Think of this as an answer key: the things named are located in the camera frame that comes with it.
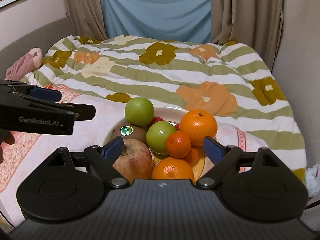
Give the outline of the brown kiwi with sticker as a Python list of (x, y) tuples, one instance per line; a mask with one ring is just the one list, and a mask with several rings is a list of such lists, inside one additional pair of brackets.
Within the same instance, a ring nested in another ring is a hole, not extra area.
[(111, 138), (122, 137), (123, 139), (135, 139), (146, 143), (146, 130), (135, 125), (119, 125), (112, 132)]

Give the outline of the large pale red apple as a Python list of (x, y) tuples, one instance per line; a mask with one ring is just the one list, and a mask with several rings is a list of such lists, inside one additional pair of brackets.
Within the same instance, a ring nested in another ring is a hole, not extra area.
[(132, 184), (135, 179), (151, 179), (153, 159), (146, 144), (124, 139), (124, 150), (112, 166)]

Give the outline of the beige curtain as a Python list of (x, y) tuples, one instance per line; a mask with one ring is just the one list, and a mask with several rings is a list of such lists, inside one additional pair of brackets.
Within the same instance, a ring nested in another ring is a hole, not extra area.
[(244, 43), (272, 69), (283, 28), (283, 1), (211, 0), (211, 42)]
[(100, 0), (64, 0), (76, 35), (107, 39)]

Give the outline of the grey bed headboard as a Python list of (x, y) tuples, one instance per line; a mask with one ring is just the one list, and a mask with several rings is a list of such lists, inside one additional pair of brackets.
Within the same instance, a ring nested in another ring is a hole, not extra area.
[(59, 19), (24, 35), (1, 49), (1, 79), (5, 78), (7, 69), (32, 48), (40, 48), (46, 55), (49, 48), (62, 38), (75, 35), (71, 19)]

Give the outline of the large red plum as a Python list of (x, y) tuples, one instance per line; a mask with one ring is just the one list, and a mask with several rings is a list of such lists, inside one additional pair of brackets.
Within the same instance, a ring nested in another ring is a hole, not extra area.
[(161, 117), (154, 117), (151, 122), (147, 125), (147, 128), (150, 128), (153, 124), (159, 122), (159, 121), (163, 121), (163, 119)]

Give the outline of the pink white towel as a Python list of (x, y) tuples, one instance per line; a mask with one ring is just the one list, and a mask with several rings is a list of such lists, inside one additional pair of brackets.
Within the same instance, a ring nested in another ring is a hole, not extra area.
[[(83, 151), (91, 145), (104, 145), (109, 130), (124, 118), (125, 103), (114, 102), (95, 96), (71, 92), (66, 86), (55, 89), (62, 93), (62, 101), (94, 105), (96, 114), (91, 121), (76, 121), (73, 134), (41, 135), (33, 133), (13, 132), (15, 144), (1, 144), (3, 148), (3, 163), (1, 163), (1, 215), (12, 226), (20, 224), (24, 217), (16, 200), (16, 191), (20, 183), (40, 165), (58, 147), (67, 147), (70, 152)], [(154, 107), (160, 106), (159, 102), (152, 102)], [(226, 124), (218, 121), (216, 139), (222, 145), (240, 146), (245, 151), (253, 152), (261, 146), (267, 146), (263, 139), (243, 132), (239, 125)], [(244, 146), (240, 142), (244, 136)]]

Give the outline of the beige left curtain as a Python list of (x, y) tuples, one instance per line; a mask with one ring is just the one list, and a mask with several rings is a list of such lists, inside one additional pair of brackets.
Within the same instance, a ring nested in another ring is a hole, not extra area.
[(64, 0), (76, 35), (107, 39), (100, 0)]

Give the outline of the green apple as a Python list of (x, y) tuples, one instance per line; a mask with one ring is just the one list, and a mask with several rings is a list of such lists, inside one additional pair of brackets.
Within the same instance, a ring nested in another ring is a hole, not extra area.
[(154, 106), (147, 98), (132, 98), (125, 106), (125, 119), (136, 126), (148, 125), (154, 113)]
[(158, 154), (166, 154), (165, 143), (169, 135), (177, 129), (167, 121), (154, 123), (147, 131), (145, 139), (148, 147)]

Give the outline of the blue hanging cloth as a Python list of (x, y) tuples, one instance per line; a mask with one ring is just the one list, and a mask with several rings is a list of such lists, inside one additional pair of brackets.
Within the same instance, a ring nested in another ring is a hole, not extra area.
[(210, 42), (210, 0), (100, 0), (109, 38)]

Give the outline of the beige right curtain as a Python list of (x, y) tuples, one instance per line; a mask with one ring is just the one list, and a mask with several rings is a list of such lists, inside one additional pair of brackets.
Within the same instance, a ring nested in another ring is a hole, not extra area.
[(244, 43), (272, 69), (283, 28), (283, 1), (211, 0), (211, 42)]

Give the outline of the floral striped duvet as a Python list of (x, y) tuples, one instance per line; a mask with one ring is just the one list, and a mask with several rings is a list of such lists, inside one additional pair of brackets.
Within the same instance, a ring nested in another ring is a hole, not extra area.
[(22, 81), (64, 85), (121, 103), (143, 97), (156, 106), (203, 109), (218, 122), (262, 139), (298, 178), (304, 177), (305, 143), (292, 108), (259, 54), (243, 43), (67, 36)]

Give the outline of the small mandarin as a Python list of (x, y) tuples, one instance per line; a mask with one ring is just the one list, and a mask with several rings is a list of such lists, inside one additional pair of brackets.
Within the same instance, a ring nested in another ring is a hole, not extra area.
[(183, 158), (191, 150), (191, 139), (185, 132), (174, 132), (167, 137), (165, 149), (171, 157)]
[(184, 156), (183, 159), (191, 166), (194, 166), (199, 161), (199, 157), (200, 157), (200, 150), (196, 147), (192, 147), (189, 153), (186, 156)]

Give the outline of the large orange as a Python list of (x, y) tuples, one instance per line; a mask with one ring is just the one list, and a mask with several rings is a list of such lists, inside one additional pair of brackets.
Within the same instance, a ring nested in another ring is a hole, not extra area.
[(172, 157), (161, 160), (154, 167), (151, 178), (155, 180), (190, 179), (193, 183), (195, 182), (191, 165), (183, 159)]
[(179, 130), (189, 135), (192, 145), (202, 146), (205, 137), (216, 136), (217, 122), (207, 111), (195, 109), (182, 117)]

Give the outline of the white plastic bag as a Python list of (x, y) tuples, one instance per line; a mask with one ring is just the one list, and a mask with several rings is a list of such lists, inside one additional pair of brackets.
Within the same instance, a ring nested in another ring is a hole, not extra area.
[(320, 191), (320, 165), (316, 164), (305, 171), (304, 184), (308, 190), (309, 197), (315, 197)]

